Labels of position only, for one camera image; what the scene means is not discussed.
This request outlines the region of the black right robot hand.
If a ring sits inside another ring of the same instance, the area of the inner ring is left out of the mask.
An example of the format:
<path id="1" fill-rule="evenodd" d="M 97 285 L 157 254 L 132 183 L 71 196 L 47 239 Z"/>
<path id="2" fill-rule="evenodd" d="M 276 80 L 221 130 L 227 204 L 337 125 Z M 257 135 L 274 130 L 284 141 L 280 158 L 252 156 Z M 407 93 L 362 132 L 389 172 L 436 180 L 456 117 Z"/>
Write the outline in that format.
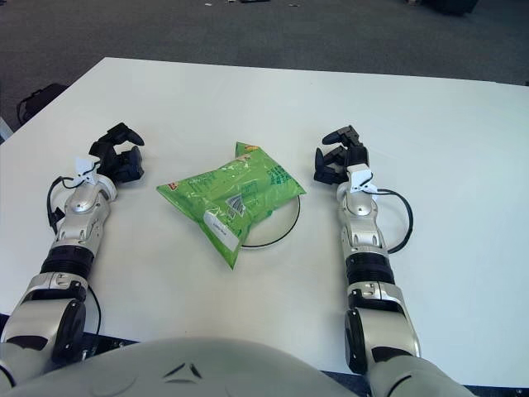
<path id="1" fill-rule="evenodd" d="M 315 153 L 313 178 L 324 184 L 341 184 L 349 180 L 347 168 L 353 165 L 369 165 L 369 153 L 360 141 L 359 133 L 351 126 L 342 127 L 322 138 L 322 144 L 338 144 L 323 154 L 320 148 Z"/>

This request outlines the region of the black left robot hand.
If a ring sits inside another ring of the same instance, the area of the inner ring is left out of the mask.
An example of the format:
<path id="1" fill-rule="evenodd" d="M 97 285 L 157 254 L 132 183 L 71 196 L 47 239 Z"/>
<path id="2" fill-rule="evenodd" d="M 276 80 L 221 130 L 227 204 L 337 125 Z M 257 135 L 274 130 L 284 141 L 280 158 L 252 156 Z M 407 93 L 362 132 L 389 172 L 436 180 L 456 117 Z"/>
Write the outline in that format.
<path id="1" fill-rule="evenodd" d="M 115 146 L 130 142 L 133 147 L 117 153 Z M 125 123 L 120 122 L 95 141 L 89 154 L 99 159 L 97 173 L 109 178 L 114 184 L 136 181 L 144 174 L 139 147 L 143 139 Z"/>

